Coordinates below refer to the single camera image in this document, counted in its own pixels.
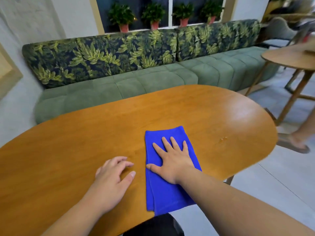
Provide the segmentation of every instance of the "forearm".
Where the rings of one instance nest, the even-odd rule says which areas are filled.
[[[83,198],[58,219],[42,236],[85,236],[100,218],[100,211],[93,202]]]
[[[280,210],[197,169],[185,170],[179,183],[221,236],[315,235]]]

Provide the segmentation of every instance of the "sandal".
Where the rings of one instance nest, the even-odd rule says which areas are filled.
[[[292,143],[290,143],[288,136],[289,136],[289,134],[278,133],[277,145],[281,146],[281,147],[285,147],[285,148],[293,150],[293,151],[296,151],[298,153],[302,153],[302,154],[307,154],[311,151],[307,145],[305,145],[305,148],[299,148],[299,147],[293,146]]]

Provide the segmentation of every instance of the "pink flower pot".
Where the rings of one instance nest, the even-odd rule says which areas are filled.
[[[119,28],[120,28],[120,32],[122,32],[122,33],[127,33],[129,31],[129,25],[128,24],[120,25]]]
[[[180,26],[179,27],[185,27],[188,25],[188,19],[189,18],[185,18],[185,19],[180,19]]]
[[[213,17],[211,17],[211,18],[208,18],[208,25],[214,23],[214,22],[215,22],[215,19],[216,19],[216,16],[213,16]]]
[[[155,21],[151,24],[151,30],[157,30],[158,29],[158,23],[159,21]]]

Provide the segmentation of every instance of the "hand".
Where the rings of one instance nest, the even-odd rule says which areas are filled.
[[[173,147],[168,143],[165,137],[162,138],[162,142],[167,152],[156,145],[156,143],[153,143],[153,147],[157,154],[162,158],[163,165],[158,167],[154,164],[147,164],[147,168],[160,175],[167,182],[171,184],[179,184],[180,174],[184,172],[187,167],[194,168],[194,164],[189,157],[187,143],[186,141],[183,141],[183,151],[181,151],[173,137],[171,137]]]
[[[90,204],[101,210],[100,214],[112,210],[121,201],[136,175],[136,172],[132,171],[120,180],[122,171],[134,165],[126,159],[125,156],[117,156],[107,160],[97,169],[95,181],[83,197],[83,200],[88,199]]]

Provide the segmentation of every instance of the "table top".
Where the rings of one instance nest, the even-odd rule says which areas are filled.
[[[289,68],[315,71],[315,53],[305,51],[310,45],[315,42],[268,50],[262,53],[262,58]]]
[[[137,172],[122,201],[91,235],[116,236],[154,216],[146,210],[146,130],[183,126],[204,173],[224,180],[273,150],[269,114],[236,92],[186,85],[99,105],[41,123],[0,148],[3,235],[40,235],[88,190],[115,156]]]

